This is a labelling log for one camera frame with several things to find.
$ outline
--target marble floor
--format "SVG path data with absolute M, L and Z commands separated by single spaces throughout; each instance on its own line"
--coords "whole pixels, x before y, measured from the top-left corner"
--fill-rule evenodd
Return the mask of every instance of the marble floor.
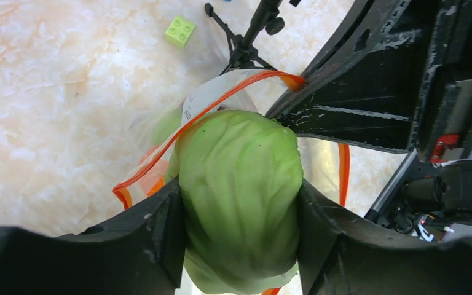
M 285 1 L 286 28 L 261 34 L 255 46 L 278 69 L 299 74 L 352 2 Z M 257 3 L 212 5 L 244 33 Z M 111 189 L 139 159 L 125 137 L 128 118 L 183 98 L 226 65 L 226 40 L 203 4 L 0 0 L 0 225 L 61 235 L 122 210 Z M 184 50 L 163 38 L 177 15 L 197 25 Z M 351 150 L 347 207 L 364 214 L 404 156 Z M 324 166 L 320 158 L 313 171 Z M 283 294 L 299 294 L 299 284 L 290 285 Z

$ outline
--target lego brick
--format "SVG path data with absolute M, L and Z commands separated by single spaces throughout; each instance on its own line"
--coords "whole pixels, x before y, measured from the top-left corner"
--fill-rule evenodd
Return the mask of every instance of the lego brick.
M 189 42 L 195 29 L 195 24 L 182 17 L 175 17 L 165 32 L 165 40 L 174 46 L 183 49 L 187 45 L 187 42 Z

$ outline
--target plastic bag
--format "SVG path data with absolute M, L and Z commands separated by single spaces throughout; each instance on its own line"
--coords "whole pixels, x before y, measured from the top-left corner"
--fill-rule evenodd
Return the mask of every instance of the plastic bag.
M 174 105 L 138 114 L 126 126 L 126 133 L 141 160 L 113 193 L 127 209 L 158 191 L 163 186 L 175 139 L 204 114 L 219 108 L 265 114 L 285 90 L 293 91 L 303 82 L 299 76 L 279 71 L 236 70 L 208 81 Z M 338 194 L 344 186 L 343 181 L 340 183 L 336 186 Z

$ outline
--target black tripod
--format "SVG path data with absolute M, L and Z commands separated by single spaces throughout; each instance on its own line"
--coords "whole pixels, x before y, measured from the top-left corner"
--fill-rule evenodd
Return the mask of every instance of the black tripod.
M 268 62 L 258 56 L 258 50 L 252 46 L 252 43 L 258 36 L 258 33 L 265 29 L 267 34 L 274 35 L 279 33 L 285 27 L 285 21 L 278 17 L 282 0 L 261 0 L 252 19 L 251 25 L 245 33 L 245 36 L 235 35 L 229 26 L 214 12 L 210 3 L 205 4 L 205 13 L 216 20 L 216 23 L 225 31 L 227 43 L 229 44 L 229 64 L 221 74 L 231 69 L 270 69 L 276 71 Z

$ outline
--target cabbage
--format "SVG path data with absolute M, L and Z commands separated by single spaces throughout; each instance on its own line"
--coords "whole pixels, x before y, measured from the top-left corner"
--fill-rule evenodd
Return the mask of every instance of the cabbage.
M 208 114 L 182 134 L 165 174 L 179 175 L 189 238 L 184 266 L 204 293 L 257 294 L 297 272 L 297 137 L 259 114 Z
M 182 121 L 182 109 L 175 108 L 158 122 L 155 133 L 152 135 L 154 144 L 162 144 L 177 129 L 180 128 Z

